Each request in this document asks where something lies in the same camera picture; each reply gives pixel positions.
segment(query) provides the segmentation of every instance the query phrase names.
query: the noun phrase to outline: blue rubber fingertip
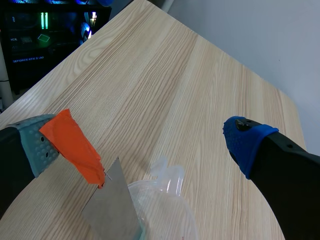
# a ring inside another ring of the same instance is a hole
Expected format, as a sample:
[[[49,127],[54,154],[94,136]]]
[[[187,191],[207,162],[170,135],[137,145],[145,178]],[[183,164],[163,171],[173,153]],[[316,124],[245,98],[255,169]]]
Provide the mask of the blue rubber fingertip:
[[[247,131],[240,131],[236,126],[236,119],[245,119],[245,117],[233,116],[223,124],[225,143],[228,150],[235,156],[241,172],[250,179],[251,169],[262,140],[279,130],[261,124]]]

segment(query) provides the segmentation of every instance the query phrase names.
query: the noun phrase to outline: green led light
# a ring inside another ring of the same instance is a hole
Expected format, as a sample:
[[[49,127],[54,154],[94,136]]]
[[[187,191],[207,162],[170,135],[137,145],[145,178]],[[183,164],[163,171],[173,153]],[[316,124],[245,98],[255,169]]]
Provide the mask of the green led light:
[[[41,26],[42,26],[42,29],[45,29],[45,18],[44,18],[43,12],[41,13]]]
[[[45,13],[45,29],[48,29],[48,13]]]

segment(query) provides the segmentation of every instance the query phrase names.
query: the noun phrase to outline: light wood tabletop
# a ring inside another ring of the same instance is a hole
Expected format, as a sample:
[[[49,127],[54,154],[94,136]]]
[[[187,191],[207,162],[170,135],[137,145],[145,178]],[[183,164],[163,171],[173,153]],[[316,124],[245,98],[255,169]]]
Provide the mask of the light wood tabletop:
[[[182,196],[199,239],[284,238],[230,157],[222,128],[229,117],[246,116],[304,148],[296,106],[151,3],[131,3],[4,111],[0,129],[66,108],[106,169],[119,156],[128,184],[149,179],[161,155],[183,166]],[[81,210],[95,188],[60,156],[11,204],[0,238],[92,239]]]

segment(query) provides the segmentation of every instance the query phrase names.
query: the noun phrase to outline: blue led light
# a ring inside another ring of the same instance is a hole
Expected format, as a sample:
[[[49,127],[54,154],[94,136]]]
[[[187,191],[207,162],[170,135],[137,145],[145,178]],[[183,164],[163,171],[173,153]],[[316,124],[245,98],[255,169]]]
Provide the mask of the blue led light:
[[[59,0],[45,0],[47,4],[69,4],[68,1],[59,1]]]
[[[84,25],[84,27],[85,27],[85,30],[86,30],[87,32],[89,32],[89,30],[90,30],[89,24],[86,23],[86,22],[84,22],[83,25]]]
[[[75,3],[79,5],[86,5],[87,1],[75,0]]]
[[[39,0],[10,0],[13,4],[37,4]]]

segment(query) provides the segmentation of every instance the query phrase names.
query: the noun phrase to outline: metal spatula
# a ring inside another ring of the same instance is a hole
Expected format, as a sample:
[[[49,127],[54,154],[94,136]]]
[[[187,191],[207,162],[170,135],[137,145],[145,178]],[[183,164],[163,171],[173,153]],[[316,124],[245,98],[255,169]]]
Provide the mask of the metal spatula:
[[[102,240],[139,240],[142,228],[119,158],[107,171],[103,188],[95,190],[82,215]]]

